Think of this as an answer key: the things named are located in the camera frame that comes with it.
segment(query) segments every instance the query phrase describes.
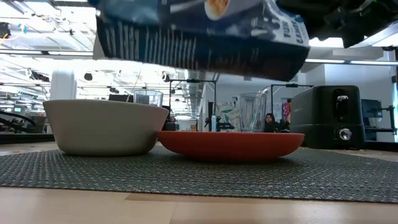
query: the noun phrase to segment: black toaster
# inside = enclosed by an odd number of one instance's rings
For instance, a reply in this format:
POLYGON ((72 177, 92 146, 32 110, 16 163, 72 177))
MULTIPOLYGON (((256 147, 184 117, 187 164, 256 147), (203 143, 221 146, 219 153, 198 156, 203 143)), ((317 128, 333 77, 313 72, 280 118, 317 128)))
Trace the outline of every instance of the black toaster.
POLYGON ((290 132, 303 133, 303 146, 360 149, 365 143, 359 89, 315 86, 292 98, 290 132))

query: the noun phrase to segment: white bowl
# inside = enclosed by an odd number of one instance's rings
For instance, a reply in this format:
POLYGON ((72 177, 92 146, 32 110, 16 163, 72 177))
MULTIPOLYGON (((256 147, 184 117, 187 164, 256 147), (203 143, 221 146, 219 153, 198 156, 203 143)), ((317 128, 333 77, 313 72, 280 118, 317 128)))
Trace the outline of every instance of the white bowl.
POLYGON ((167 109, 103 100, 43 103, 58 147, 82 156, 130 156, 149 152, 167 109))

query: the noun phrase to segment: table surface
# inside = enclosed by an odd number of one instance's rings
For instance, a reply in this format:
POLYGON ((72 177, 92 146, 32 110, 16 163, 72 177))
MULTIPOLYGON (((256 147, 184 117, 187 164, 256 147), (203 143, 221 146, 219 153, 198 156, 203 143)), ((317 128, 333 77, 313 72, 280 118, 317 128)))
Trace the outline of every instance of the table surface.
MULTIPOLYGON (((54 149, 54 142, 2 145, 0 156, 54 149)), ((398 162, 396 152, 333 152, 398 162)), ((380 203, 7 187, 0 198, 1 223, 398 223, 398 205, 380 203)))

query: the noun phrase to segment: blue cereal box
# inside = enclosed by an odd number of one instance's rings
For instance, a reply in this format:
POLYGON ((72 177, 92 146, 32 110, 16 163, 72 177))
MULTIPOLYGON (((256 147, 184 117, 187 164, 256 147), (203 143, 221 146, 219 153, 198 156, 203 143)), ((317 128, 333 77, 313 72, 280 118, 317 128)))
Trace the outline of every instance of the blue cereal box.
POLYGON ((289 81, 310 47, 274 0, 97 0, 108 58, 289 81))

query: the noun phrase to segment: toaster lever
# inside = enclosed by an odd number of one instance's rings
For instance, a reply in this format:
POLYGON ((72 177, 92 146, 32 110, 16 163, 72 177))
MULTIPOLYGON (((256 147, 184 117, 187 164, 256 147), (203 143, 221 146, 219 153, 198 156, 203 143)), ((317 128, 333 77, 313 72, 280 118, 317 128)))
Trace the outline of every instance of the toaster lever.
POLYGON ((337 101, 348 100, 348 96, 337 96, 337 101))

